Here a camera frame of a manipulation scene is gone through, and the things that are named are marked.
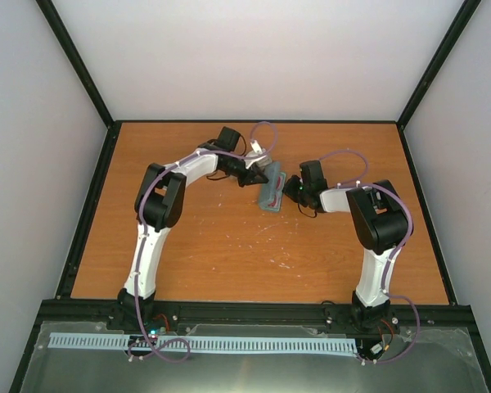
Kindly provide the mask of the grey green-lined glasses case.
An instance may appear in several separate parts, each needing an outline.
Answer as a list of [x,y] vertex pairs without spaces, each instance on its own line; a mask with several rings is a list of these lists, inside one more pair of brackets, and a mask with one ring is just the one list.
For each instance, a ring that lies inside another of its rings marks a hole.
[[266,154],[265,156],[260,157],[256,161],[256,165],[260,169],[264,169],[265,167],[267,167],[268,165],[270,165],[272,162],[273,162],[273,159],[271,158],[271,156],[269,154]]

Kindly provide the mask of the blue-grey glasses case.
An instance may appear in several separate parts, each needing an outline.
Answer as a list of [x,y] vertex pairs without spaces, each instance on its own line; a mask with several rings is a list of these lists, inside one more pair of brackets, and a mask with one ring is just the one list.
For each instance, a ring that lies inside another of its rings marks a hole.
[[279,161],[274,161],[264,169],[264,173],[267,175],[269,182],[263,184],[260,188],[259,198],[258,198],[258,206],[261,210],[270,211],[267,208],[268,201],[272,192],[275,188],[275,183],[277,181],[278,175],[280,173],[285,173],[282,171],[282,166]]

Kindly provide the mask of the red transparent glasses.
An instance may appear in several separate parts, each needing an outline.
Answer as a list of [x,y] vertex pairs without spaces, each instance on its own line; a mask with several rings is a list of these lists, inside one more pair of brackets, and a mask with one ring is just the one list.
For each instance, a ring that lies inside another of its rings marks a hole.
[[281,209],[281,204],[282,204],[282,194],[283,194],[283,187],[284,187],[284,182],[285,182],[286,174],[285,173],[280,173],[278,175],[277,181],[275,183],[275,188],[272,192],[272,195],[270,196],[270,199],[267,204],[267,208],[270,211],[279,211]]

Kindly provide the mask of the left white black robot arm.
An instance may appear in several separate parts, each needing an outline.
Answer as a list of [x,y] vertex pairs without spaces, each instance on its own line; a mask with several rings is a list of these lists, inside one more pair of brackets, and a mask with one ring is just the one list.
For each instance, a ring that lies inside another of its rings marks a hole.
[[130,273],[117,297],[126,321],[134,328],[142,330],[153,322],[160,256],[181,217],[188,186],[218,171],[234,177],[239,187],[268,183],[259,162],[276,145],[277,127],[267,121],[255,124],[248,156],[235,153],[240,138],[236,130],[224,127],[218,138],[202,143],[190,155],[147,167],[134,204],[137,245]]

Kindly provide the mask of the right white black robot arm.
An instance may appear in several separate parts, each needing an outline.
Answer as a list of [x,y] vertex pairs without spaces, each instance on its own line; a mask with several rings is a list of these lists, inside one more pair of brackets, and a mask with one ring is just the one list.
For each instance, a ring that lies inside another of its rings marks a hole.
[[363,266],[352,295],[350,320],[361,332],[373,328],[389,312],[394,264],[414,229],[412,215],[394,186],[388,180],[330,186],[321,162],[309,160],[300,164],[299,175],[286,181],[283,193],[315,214],[351,215],[363,247]]

